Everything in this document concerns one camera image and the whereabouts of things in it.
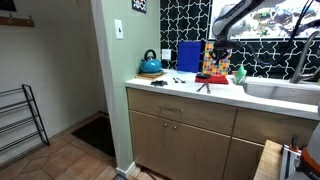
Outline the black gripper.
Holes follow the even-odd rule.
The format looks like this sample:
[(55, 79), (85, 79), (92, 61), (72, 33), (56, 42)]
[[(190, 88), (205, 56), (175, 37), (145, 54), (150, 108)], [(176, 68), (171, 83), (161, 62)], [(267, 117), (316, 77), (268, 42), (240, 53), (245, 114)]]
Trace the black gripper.
[(211, 57), (214, 60), (221, 60), (226, 58), (229, 55), (229, 50), (237, 48), (238, 43), (236, 41), (216, 41), (214, 43), (214, 48), (211, 51)]

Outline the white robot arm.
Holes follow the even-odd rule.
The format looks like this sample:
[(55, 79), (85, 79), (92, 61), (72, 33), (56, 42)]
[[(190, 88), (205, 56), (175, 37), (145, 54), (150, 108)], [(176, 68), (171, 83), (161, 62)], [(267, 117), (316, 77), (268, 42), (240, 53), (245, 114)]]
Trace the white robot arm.
[[(224, 59), (229, 49), (239, 48), (240, 42), (231, 41), (232, 27), (252, 11), (272, 7), (284, 0), (241, 0), (226, 12), (221, 12), (213, 22), (212, 33), (216, 38), (213, 58)], [(313, 131), (309, 144), (302, 149), (296, 171), (287, 180), (319, 180), (320, 179), (320, 125)]]

